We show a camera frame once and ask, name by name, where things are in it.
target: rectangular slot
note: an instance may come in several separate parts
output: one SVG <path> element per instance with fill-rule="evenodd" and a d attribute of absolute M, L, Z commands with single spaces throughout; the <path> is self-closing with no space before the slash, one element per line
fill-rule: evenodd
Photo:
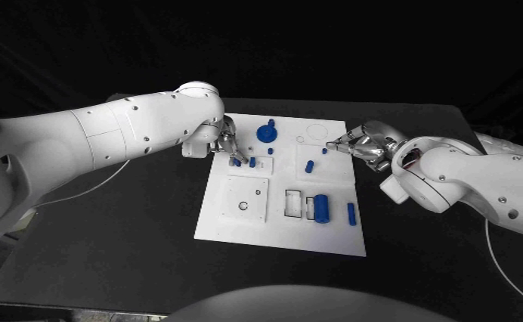
<path fill-rule="evenodd" d="M 315 197 L 307 197 L 306 215 L 307 215 L 307 220 L 315 221 Z"/>
<path fill-rule="evenodd" d="M 302 218 L 302 191 L 286 190 L 286 216 Z"/>

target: white platform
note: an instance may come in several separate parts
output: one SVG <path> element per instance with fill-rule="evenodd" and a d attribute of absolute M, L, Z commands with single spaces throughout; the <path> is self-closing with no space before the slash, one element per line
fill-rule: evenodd
<path fill-rule="evenodd" d="M 322 153 L 325 142 L 346 133 L 345 122 L 228 115 L 240 149 L 257 157 L 257 167 L 231 167 L 230 155 L 215 154 L 195 239 L 366 256 L 352 157 L 332 150 Z M 279 138 L 264 144 L 257 129 L 270 119 Z M 310 174 L 309 160 L 316 164 Z M 286 198 L 286 190 L 300 191 L 302 217 L 286 216 L 286 203 L 290 214 L 299 215 L 297 193 Z M 317 194 L 329 197 L 328 224 L 307 220 L 307 198 Z M 348 203 L 356 206 L 356 226 L 349 225 Z"/>

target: white cable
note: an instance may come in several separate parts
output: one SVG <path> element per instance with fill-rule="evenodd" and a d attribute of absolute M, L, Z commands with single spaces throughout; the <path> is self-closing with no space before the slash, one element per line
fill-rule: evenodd
<path fill-rule="evenodd" d="M 101 187 L 101 186 L 104 186 L 104 184 L 107 183 L 107 182 L 110 182 L 111 181 L 111 178 L 120 173 L 120 171 L 123 170 L 123 168 L 127 166 L 127 164 L 129 164 L 129 162 L 130 162 L 132 160 L 129 160 L 124 164 L 123 164 L 123 166 L 120 167 L 120 169 L 119 169 L 119 171 L 113 174 L 113 176 L 101 183 L 101 184 L 98 184 L 94 188 L 91 188 L 90 190 L 87 190 L 87 191 L 84 191 L 81 194 L 78 194 L 78 195 L 74 195 L 74 196 L 70 196 L 70 197 L 67 197 L 65 199 L 60 199 L 60 200 L 54 200 L 54 201 L 48 201 L 47 203 L 39 203 L 38 205 L 35 205 L 34 206 L 34 208 L 38 208 L 38 207 L 41 207 L 41 206 L 44 206 L 44 205 L 49 205 L 49 204 L 52 204 L 52 203 L 60 203 L 61 201 L 67 201 L 67 200 L 71 200 L 71 199 L 74 199 L 75 197 L 81 197 L 83 195 L 85 195 L 85 194 L 88 194 L 91 191 L 94 191 L 98 187 Z"/>
<path fill-rule="evenodd" d="M 495 264 L 499 267 L 499 272 L 502 273 L 502 275 L 505 276 L 505 279 L 508 280 L 509 284 L 512 285 L 512 288 L 515 288 L 515 290 L 523 295 L 523 292 L 521 291 L 521 289 L 516 287 L 516 284 L 512 282 L 512 280 L 509 279 L 508 275 L 503 272 L 502 267 L 499 266 L 499 261 L 496 260 L 495 257 L 495 252 L 493 252 L 493 246 L 490 245 L 490 236 L 489 236 L 489 220 L 486 219 L 486 236 L 487 236 L 487 246 L 489 246 L 489 251 L 490 251 L 490 256 L 493 257 L 495 260 Z"/>

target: table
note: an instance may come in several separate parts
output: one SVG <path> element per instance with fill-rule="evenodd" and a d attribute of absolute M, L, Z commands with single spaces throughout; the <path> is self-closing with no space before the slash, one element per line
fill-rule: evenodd
<path fill-rule="evenodd" d="M 457 107 L 224 101 L 231 113 L 345 120 L 349 129 L 379 119 L 413 137 L 440 135 L 482 149 Z M 296 283 L 371 292 L 456 320 L 518 319 L 523 298 L 490 260 L 485 219 L 469 206 L 459 203 L 441 215 L 413 200 L 398 206 L 379 189 L 388 173 L 356 160 L 368 258 L 195 240 L 211 165 L 212 157 L 186 159 L 170 148 L 133 160 L 85 196 L 42 207 L 0 270 L 0 301 L 170 314 L 235 289 Z M 87 190 L 117 168 L 84 175 L 57 196 Z M 498 227 L 492 237 L 515 275 L 523 237 Z"/>

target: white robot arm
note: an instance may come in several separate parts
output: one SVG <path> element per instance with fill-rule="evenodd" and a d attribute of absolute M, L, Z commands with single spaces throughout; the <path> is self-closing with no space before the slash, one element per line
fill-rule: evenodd
<path fill-rule="evenodd" d="M 218 90 L 191 82 L 176 91 L 140 95 L 77 110 L 0 119 L 0 235 L 42 196 L 81 174 L 183 143 L 204 158 L 230 151 L 243 163 L 235 124 Z"/>
<path fill-rule="evenodd" d="M 359 138 L 356 144 L 349 142 Z M 381 188 L 397 203 L 411 197 L 434 212 L 467 203 L 505 228 L 523 233 L 523 160 L 512 153 L 483 155 L 467 143 L 438 137 L 408 139 L 389 125 L 371 121 L 328 148 L 362 158 L 392 175 Z"/>

